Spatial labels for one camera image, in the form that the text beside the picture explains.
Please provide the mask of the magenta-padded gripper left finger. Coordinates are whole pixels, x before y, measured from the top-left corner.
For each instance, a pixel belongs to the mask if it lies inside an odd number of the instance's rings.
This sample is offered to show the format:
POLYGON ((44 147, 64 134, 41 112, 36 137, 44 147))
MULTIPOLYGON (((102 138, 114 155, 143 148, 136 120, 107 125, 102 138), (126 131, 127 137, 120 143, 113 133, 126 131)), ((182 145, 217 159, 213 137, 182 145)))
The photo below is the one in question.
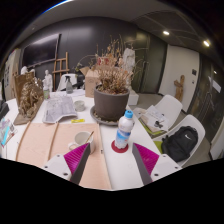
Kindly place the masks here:
POLYGON ((86 143, 64 155, 55 155, 43 166, 43 170, 78 185, 89 155, 90 144, 86 143))

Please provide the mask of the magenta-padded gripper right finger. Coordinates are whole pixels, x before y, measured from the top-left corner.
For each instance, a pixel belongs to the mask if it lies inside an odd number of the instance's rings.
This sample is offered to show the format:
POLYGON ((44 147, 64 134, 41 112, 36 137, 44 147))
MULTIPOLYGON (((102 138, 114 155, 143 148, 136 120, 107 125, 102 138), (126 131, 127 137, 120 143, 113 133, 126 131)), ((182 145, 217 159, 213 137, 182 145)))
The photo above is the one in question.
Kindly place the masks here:
POLYGON ((133 144, 132 153, 144 185, 181 170, 181 167, 167 154, 158 155, 137 143, 133 144))

